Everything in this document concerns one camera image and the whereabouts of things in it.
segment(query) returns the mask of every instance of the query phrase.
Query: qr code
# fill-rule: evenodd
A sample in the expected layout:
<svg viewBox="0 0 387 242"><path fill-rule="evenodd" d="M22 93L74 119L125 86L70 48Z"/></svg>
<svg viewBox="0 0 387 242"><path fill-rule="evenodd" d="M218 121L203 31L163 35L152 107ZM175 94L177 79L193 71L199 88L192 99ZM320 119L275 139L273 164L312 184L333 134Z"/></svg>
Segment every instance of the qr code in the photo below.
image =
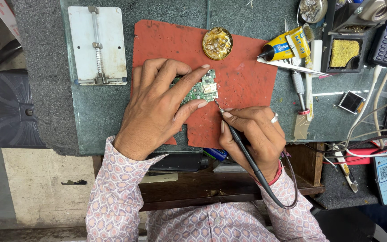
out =
<svg viewBox="0 0 387 242"><path fill-rule="evenodd" d="M387 165L379 168L380 180L387 179Z"/></svg>

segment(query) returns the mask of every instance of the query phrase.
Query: yellow sponge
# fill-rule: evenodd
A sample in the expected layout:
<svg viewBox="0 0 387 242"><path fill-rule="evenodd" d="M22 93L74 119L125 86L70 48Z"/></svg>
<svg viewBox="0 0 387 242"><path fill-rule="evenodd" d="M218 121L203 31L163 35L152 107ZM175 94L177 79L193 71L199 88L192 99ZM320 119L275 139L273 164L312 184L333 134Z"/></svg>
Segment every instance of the yellow sponge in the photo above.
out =
<svg viewBox="0 0 387 242"><path fill-rule="evenodd" d="M332 42L330 67L345 67L347 62L359 54L358 41L334 40Z"/></svg>

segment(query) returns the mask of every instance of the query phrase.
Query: screwdriver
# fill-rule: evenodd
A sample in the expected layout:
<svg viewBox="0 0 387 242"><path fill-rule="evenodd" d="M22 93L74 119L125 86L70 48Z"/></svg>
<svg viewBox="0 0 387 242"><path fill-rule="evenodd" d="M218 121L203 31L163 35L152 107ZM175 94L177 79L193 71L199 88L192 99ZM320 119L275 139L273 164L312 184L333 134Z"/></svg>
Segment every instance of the screwdriver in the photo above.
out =
<svg viewBox="0 0 387 242"><path fill-rule="evenodd" d="M213 98L213 99L214 99L214 101L216 102L216 104L219 107L219 112L221 114L223 114L225 111L220 107L220 105L219 105L218 101L216 100L216 98ZM229 126L229 130L231 131L232 138L235 140L235 142L237 143L238 147L240 147L240 150L243 152L247 162L249 163L250 167L252 168L253 172L255 173L256 178L258 179L258 181L262 185L262 187L266 190L268 195L270 195L271 199L274 202L276 202L276 204L279 207L282 207L284 209L291 209L291 208L293 208L293 206L295 206L296 202L298 201L297 195L295 197L294 203L291 206L284 206L277 199L277 197L274 195L273 191L271 190L270 186L268 185L267 180L265 179L265 177L262 174L261 170L258 168L258 165L256 164L255 160L253 160L252 155L250 154L250 152L247 150L246 146L241 141L241 136L238 133L238 131L234 127L232 127L231 125L228 124L228 126Z"/></svg>
<svg viewBox="0 0 387 242"><path fill-rule="evenodd" d="M299 115L307 115L310 113L310 109L305 108L304 104L304 84L302 82L301 73L299 71L292 71L292 82L294 83L295 92L298 94L300 100L301 110L298 111Z"/></svg>
<svg viewBox="0 0 387 242"><path fill-rule="evenodd" d="M286 22L286 19L285 19L285 32L288 32L288 31L289 31L289 26L288 26L288 23ZM299 66L298 58L296 58L296 57L289 58L288 61L292 65ZM301 73L299 73L299 71L293 70L291 73L291 76L292 76L292 82L294 83L295 92L298 95L298 98L300 100L300 105L301 105L301 110L298 110L298 114L299 115L307 115L310 113L310 109L305 108L304 98L302 96L302 95L304 95L304 84L302 82Z"/></svg>

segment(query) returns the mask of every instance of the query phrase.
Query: circuit board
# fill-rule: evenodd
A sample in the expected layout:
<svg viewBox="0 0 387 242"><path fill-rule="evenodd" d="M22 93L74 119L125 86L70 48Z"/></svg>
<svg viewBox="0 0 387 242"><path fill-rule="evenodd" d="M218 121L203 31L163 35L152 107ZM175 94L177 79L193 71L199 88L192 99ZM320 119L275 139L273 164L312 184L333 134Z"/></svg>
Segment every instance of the circuit board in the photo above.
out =
<svg viewBox="0 0 387 242"><path fill-rule="evenodd" d="M180 106L194 99L204 99L207 102L213 101L213 98L218 98L217 83L215 83L216 72L212 69L209 70L202 78L201 82L196 83L186 97L181 102ZM173 87L181 77L176 77L169 85L169 88Z"/></svg>

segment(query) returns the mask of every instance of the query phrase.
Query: patterned shirt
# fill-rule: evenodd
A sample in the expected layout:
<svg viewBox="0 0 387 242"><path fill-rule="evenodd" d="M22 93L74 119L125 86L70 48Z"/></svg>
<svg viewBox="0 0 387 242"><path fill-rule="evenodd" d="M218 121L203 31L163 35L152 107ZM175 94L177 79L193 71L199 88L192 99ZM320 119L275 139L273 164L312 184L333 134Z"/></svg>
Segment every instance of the patterned shirt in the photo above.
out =
<svg viewBox="0 0 387 242"><path fill-rule="evenodd" d="M113 140L114 136L107 138L102 167L90 194L87 241L137 241L138 211L143 206L138 184L149 167L166 156L134 161L121 155L113 147ZM285 210L259 187L276 235L266 230L253 202L228 202L149 211L148 241L328 241L310 213L312 205L301 194L297 206ZM292 203L294 185L284 169L271 189L283 204Z"/></svg>

